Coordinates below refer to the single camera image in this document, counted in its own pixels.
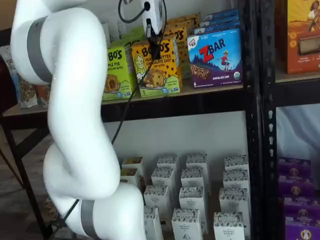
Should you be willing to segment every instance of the packaged food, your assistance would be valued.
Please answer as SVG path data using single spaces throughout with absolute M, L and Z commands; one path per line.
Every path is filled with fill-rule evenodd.
M 191 15 L 185 15 L 185 16 L 180 16 L 180 17 L 176 17 L 176 18 L 172 18 L 167 20 L 167 24 L 174 24 L 174 23 L 179 23 L 179 22 L 185 22 L 192 19 L 194 21 L 194 27 L 199 27 L 199 23 L 201 22 L 201 14 L 199 13 L 195 13 L 195 14 L 191 14 Z
M 9 69 L 14 87 L 15 95 L 20 108 L 31 108 L 38 105 L 37 94 L 34 86 L 19 76 L 11 56 L 11 47 L 1 46 L 0 55 Z
M 238 28 L 188 37 L 195 88 L 242 83 L 241 37 Z
M 278 194 L 279 196 L 315 197 L 314 181 L 312 178 L 280 175 L 278 178 Z
M 310 160 L 279 157 L 278 173 L 285 176 L 312 177 L 312 163 Z
M 198 209 L 176 208 L 172 216 L 175 240 L 203 240 Z
M 137 80 L 140 83 L 141 97 L 180 93 L 182 73 L 176 36 L 163 38 L 160 59 L 154 60 L 147 75 L 147 69 L 152 62 L 149 42 L 135 43 L 131 47 L 131 52 Z

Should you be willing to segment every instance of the bobo's logo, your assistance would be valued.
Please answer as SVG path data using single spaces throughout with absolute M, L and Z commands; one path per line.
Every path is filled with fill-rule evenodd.
M 200 48 L 199 54 L 203 55 L 203 62 L 206 63 L 214 59 L 214 52 L 224 48 L 225 46 L 225 40 L 221 38 L 219 41 L 215 41 L 211 45 L 206 45 Z
M 303 230 L 300 235 L 303 240 L 310 240 L 312 236 L 309 230 Z
M 122 59 L 122 50 L 111 51 L 108 53 L 109 61 Z

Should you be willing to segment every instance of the white wall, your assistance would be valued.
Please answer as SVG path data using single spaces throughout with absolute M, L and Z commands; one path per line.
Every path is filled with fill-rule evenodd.
M 118 122 L 105 124 L 112 139 Z M 244 112 L 180 116 L 124 122 L 114 144 L 122 161 L 143 156 L 148 175 L 156 167 L 157 157 L 188 153 L 207 153 L 212 181 L 222 181 L 224 157 L 247 154 Z

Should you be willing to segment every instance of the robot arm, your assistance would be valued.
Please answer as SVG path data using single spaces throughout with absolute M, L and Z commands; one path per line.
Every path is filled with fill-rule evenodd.
M 54 144 L 45 155 L 43 177 L 63 217 L 80 200 L 66 221 L 69 228 L 102 240 L 145 240 L 142 195 L 119 183 L 118 158 L 101 120 L 108 66 L 105 34 L 93 13 L 71 8 L 87 1 L 33 0 L 31 5 L 18 0 L 12 60 L 26 81 L 51 84 L 48 127 Z M 143 6 L 150 2 L 150 9 L 157 9 L 153 3 L 159 1 L 141 0 Z M 157 23 L 150 14 L 146 11 L 143 21 L 160 31 L 162 20 Z

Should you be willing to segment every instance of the white tea box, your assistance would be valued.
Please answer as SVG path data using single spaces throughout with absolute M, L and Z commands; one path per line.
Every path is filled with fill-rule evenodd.
M 243 228 L 246 239 L 250 239 L 250 214 L 248 190 L 246 188 L 221 188 L 219 191 L 221 211 L 225 213 L 242 213 Z
M 191 187 L 205 187 L 204 175 L 202 173 L 202 168 L 200 167 L 191 167 L 182 170 L 181 174 L 181 184 L 183 188 Z
M 136 168 L 121 169 L 120 181 L 135 185 L 138 189 L 141 190 L 140 177 Z
M 202 186 L 182 187 L 180 189 L 179 200 L 182 209 L 198 209 L 203 234 L 208 234 L 208 205 L 207 194 Z
M 144 193 L 146 189 L 147 176 L 144 168 L 143 157 L 129 157 L 122 163 L 122 169 L 137 169 L 140 178 L 141 192 Z
M 161 228 L 164 231 L 171 231 L 173 208 L 170 202 L 169 187 L 148 185 L 143 196 L 147 206 L 158 208 Z
M 157 207 L 144 207 L 144 230 L 146 240 L 164 240 Z
M 202 168 L 204 178 L 204 189 L 211 194 L 211 180 L 209 175 L 208 156 L 207 154 L 193 154 L 186 157 L 187 168 Z
M 172 216 L 172 228 L 175 240 L 203 240 L 197 209 L 176 208 Z
M 175 170 L 170 167 L 158 167 L 156 168 L 152 175 L 151 180 L 154 186 L 168 186 L 169 195 L 173 207 L 179 205 L 179 198 L 176 187 L 176 174 Z
M 241 213 L 215 212 L 213 230 L 216 240 L 245 240 Z

